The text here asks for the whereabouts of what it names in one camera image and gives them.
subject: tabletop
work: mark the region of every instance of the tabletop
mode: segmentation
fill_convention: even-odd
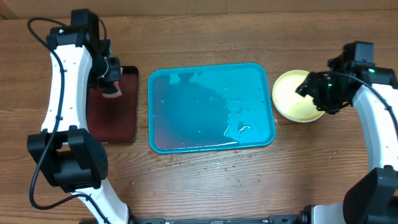
[[[108,179],[136,217],[297,214],[308,204],[342,201],[367,174],[368,153],[352,108],[307,124],[287,121],[273,108],[277,134],[266,147],[157,154],[148,143],[147,81],[160,68],[256,62],[267,71],[271,91],[286,71],[327,70],[326,61],[355,40],[374,42],[377,65],[397,69],[397,11],[103,19],[114,55],[140,71],[136,141],[104,145]],[[26,22],[0,21],[0,223],[78,223],[93,217],[77,199],[47,211],[29,203],[36,164],[26,140],[39,133],[46,114],[51,64]],[[42,37],[51,27],[34,24]],[[66,196],[39,175],[39,204]]]

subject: pale yellow plate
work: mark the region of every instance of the pale yellow plate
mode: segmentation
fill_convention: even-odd
[[[295,91],[305,80],[309,72],[292,70],[281,75],[272,89],[272,100],[277,111],[285,118],[306,123],[315,121],[325,112],[318,111],[310,95],[303,98]]]

